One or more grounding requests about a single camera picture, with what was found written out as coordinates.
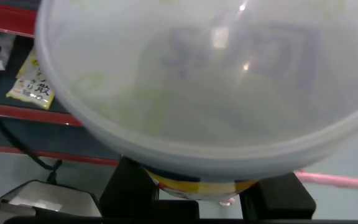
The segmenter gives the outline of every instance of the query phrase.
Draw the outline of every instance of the plastic container lid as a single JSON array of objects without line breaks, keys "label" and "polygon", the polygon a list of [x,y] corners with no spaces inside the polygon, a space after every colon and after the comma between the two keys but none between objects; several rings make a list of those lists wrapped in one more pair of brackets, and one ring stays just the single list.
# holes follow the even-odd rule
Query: plastic container lid
[{"label": "plastic container lid", "polygon": [[58,99],[159,169],[278,175],[358,129],[358,0],[49,0],[35,40]]}]

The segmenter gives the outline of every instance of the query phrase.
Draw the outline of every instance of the pink handle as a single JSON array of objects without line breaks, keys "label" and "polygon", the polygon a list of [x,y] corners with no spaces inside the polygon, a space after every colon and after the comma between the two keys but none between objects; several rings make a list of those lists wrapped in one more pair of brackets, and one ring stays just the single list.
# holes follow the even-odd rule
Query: pink handle
[{"label": "pink handle", "polygon": [[350,177],[340,177],[340,176],[326,175],[326,174],[312,174],[302,171],[296,171],[295,175],[302,182],[358,190],[358,179],[353,179]]}]

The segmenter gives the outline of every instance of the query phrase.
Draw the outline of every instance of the snack bag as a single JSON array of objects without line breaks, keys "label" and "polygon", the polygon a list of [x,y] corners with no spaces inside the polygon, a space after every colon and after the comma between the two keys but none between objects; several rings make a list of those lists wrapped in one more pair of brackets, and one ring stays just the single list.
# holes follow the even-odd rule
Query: snack bag
[{"label": "snack bag", "polygon": [[19,72],[19,78],[6,96],[35,103],[47,110],[52,104],[55,93],[50,89],[48,81],[41,73],[38,61],[34,58],[28,69],[23,70],[22,73]]},{"label": "snack bag", "polygon": [[27,56],[27,59],[24,61],[22,67],[17,73],[16,78],[20,78],[23,74],[28,74],[31,71],[38,69],[39,65],[37,59],[35,58],[35,50],[32,49],[29,53],[29,56]]},{"label": "snack bag", "polygon": [[0,32],[0,71],[5,71],[16,36]]}]

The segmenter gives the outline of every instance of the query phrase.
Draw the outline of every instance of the yellow snack package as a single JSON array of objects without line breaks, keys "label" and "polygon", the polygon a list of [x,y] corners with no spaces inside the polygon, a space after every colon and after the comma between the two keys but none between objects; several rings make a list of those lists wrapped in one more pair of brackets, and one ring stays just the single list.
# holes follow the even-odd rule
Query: yellow snack package
[{"label": "yellow snack package", "polygon": [[50,89],[48,81],[43,77],[38,61],[34,59],[30,61],[31,65],[26,68],[23,65],[22,73],[19,72],[17,80],[13,88],[6,94],[24,102],[35,103],[45,110],[50,108],[55,93]]},{"label": "yellow snack package", "polygon": [[27,74],[33,70],[37,70],[39,68],[38,61],[35,57],[35,50],[32,49],[24,61],[22,67],[16,75],[16,78],[20,78],[23,74]]}]

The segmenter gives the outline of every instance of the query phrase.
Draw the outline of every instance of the shelf edge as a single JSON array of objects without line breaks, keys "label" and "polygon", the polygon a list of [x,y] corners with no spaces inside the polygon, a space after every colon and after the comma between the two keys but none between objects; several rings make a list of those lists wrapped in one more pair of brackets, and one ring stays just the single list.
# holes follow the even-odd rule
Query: shelf edge
[{"label": "shelf edge", "polygon": [[34,38],[37,12],[0,5],[0,31]]},{"label": "shelf edge", "polygon": [[52,124],[82,126],[82,124],[70,114],[17,108],[13,106],[0,105],[0,116]]},{"label": "shelf edge", "polygon": [[[20,150],[13,147],[4,147],[0,146],[0,152],[11,153],[11,154],[22,154]],[[59,152],[45,152],[45,151],[36,151],[38,156],[48,157],[52,159],[61,159],[65,161],[75,161],[75,162],[85,162],[89,164],[96,165],[107,165],[107,166],[117,166],[119,161],[114,159],[103,159],[96,157],[85,157],[85,156],[76,156],[71,154],[64,154]]]}]

